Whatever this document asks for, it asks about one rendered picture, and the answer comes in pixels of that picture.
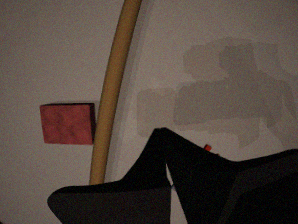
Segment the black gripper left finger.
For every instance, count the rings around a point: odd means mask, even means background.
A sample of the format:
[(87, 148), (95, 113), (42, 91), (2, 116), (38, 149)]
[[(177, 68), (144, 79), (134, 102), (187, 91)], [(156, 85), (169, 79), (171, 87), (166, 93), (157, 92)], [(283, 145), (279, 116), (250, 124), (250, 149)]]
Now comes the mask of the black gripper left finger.
[(47, 202), (63, 224), (170, 224), (168, 179), (164, 136), (156, 128), (140, 159), (121, 180), (64, 186)]

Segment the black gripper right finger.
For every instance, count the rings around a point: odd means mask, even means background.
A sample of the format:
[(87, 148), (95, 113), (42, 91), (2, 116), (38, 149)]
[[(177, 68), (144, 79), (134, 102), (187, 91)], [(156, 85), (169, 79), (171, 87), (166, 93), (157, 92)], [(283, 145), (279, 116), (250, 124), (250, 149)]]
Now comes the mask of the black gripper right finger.
[(298, 148), (235, 163), (169, 129), (160, 131), (188, 224), (225, 224), (241, 194), (298, 173)]

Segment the red-handled pliers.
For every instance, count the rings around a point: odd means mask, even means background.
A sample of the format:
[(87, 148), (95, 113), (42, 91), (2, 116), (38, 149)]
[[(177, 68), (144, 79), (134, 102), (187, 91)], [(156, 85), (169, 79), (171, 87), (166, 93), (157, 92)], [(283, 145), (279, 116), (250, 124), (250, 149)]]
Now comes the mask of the red-handled pliers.
[[(206, 151), (210, 151), (210, 149), (212, 149), (212, 148), (210, 148), (209, 147), (209, 144), (205, 144), (205, 147), (204, 147), (204, 149), (206, 149)], [(170, 186), (172, 186), (172, 189), (174, 189), (174, 190), (176, 190), (176, 188), (174, 188), (174, 184), (172, 184), (172, 185), (170, 185)], [(177, 190), (176, 190), (176, 192), (177, 192)]]

